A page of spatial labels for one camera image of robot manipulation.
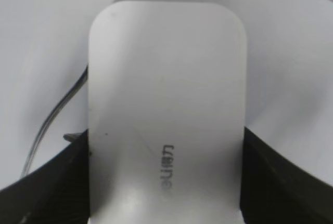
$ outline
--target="gray cable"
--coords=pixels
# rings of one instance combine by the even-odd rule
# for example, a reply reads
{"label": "gray cable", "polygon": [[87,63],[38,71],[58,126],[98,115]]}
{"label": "gray cable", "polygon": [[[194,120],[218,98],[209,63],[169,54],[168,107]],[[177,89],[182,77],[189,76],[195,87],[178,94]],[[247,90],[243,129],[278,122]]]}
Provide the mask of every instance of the gray cable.
{"label": "gray cable", "polygon": [[30,152],[27,156],[25,161],[21,178],[25,177],[30,170],[32,162],[36,156],[37,149],[41,144],[41,141],[47,132],[48,128],[50,127],[53,120],[57,117],[59,112],[65,107],[65,105],[73,98],[73,96],[81,89],[81,87],[85,84],[88,79],[88,66],[82,73],[81,77],[78,81],[73,85],[73,87],[65,94],[65,96],[60,100],[60,102],[53,108],[51,113],[47,116],[46,120],[44,121],[43,125],[41,126],[40,130],[38,131],[34,142],[31,145]]}

